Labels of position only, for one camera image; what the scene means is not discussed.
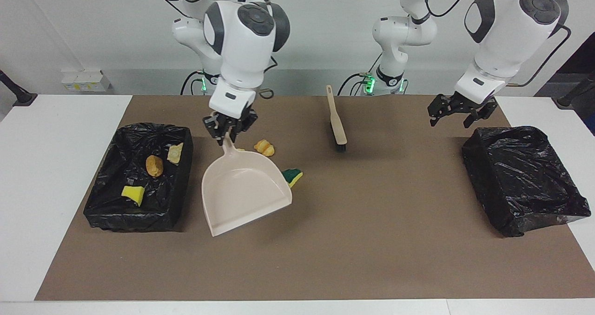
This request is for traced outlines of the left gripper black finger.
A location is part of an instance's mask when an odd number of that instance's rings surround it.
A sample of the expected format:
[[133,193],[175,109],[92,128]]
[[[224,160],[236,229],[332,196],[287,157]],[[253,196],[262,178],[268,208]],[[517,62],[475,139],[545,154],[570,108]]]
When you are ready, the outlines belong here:
[[495,99],[487,100],[483,105],[472,105],[467,107],[468,116],[463,121],[463,126],[469,128],[474,122],[482,119],[489,119],[495,109],[498,107]]
[[463,99],[459,93],[446,96],[442,93],[436,95],[427,107],[430,116],[430,125],[436,126],[440,118],[463,112]]

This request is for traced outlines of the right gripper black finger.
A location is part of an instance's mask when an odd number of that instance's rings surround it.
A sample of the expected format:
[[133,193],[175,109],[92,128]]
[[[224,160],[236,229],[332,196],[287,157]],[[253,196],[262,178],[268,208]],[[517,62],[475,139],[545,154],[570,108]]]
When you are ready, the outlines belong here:
[[210,136],[219,146],[223,145],[223,129],[219,129],[219,112],[211,112],[210,115],[203,118],[203,125]]
[[256,122],[258,115],[253,108],[247,108],[242,112],[240,119],[232,118],[229,137],[232,143],[236,142],[237,135],[248,131],[251,125]]

